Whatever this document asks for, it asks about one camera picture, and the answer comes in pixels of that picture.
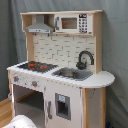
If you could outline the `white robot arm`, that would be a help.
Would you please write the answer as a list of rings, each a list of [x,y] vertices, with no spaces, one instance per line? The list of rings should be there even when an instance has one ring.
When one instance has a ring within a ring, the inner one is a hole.
[[[31,119],[25,115],[15,116],[9,124],[3,128],[37,128]]]

